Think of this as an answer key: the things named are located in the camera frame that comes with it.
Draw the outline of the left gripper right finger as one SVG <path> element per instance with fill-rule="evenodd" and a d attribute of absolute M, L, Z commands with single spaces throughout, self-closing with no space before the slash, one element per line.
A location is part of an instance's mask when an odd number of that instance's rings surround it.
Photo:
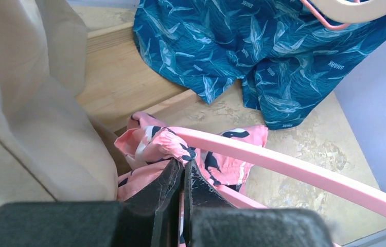
<path fill-rule="evenodd" d="M 202 176 L 195 161 L 184 172 L 184 227 L 186 246 L 231 246 L 230 213 L 237 208 Z"/>

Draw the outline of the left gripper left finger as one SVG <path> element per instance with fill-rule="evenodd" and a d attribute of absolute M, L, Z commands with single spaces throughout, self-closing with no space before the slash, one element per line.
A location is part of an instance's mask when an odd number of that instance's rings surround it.
<path fill-rule="evenodd" d="M 183 178 L 182 163 L 172 159 L 154 181 L 122 204 L 122 246 L 179 246 Z"/>

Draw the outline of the pink floral shorts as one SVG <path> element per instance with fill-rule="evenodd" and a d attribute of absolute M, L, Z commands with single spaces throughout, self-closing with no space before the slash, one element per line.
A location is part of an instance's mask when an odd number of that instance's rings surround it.
<path fill-rule="evenodd" d="M 173 158 L 182 165 L 195 161 L 212 185 L 240 191 L 253 164 L 191 147 L 167 125 L 145 112 L 134 113 L 127 130 L 114 143 L 131 167 L 118 178 L 117 199 L 125 201 L 154 181 Z"/>

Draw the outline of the pink plastic hanger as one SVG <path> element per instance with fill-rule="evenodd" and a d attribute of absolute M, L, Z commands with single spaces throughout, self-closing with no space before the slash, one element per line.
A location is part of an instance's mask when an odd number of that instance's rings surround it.
<path fill-rule="evenodd" d="M 310 184 L 386 217 L 386 193 L 344 175 L 266 148 L 198 130 L 172 127 L 195 148 L 217 152 Z"/>

